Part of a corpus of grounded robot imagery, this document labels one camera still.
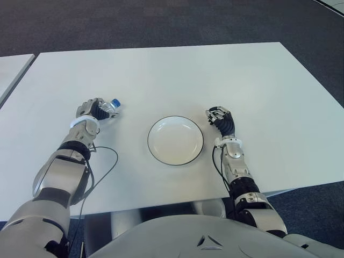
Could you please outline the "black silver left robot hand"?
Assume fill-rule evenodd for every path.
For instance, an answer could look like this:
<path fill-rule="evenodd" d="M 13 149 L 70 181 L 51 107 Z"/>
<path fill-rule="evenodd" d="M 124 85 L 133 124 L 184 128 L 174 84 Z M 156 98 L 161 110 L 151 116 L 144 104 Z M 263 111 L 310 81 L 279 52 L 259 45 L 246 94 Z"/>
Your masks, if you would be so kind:
<path fill-rule="evenodd" d="M 120 107 L 120 101 L 113 99 L 106 102 L 102 98 L 90 99 L 78 107 L 76 118 L 81 116 L 92 116 L 97 120 L 106 120 L 115 118 L 118 115 L 117 109 Z"/>

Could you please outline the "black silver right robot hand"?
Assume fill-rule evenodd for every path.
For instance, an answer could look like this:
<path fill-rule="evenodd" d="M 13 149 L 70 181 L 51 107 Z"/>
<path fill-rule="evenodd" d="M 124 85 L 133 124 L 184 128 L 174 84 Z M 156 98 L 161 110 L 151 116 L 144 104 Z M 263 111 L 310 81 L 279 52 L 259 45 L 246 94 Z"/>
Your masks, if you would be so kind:
<path fill-rule="evenodd" d="M 220 131 L 222 137 L 235 136 L 235 123 L 228 109 L 215 106 L 206 110 L 205 113 L 210 125 L 214 125 Z"/>

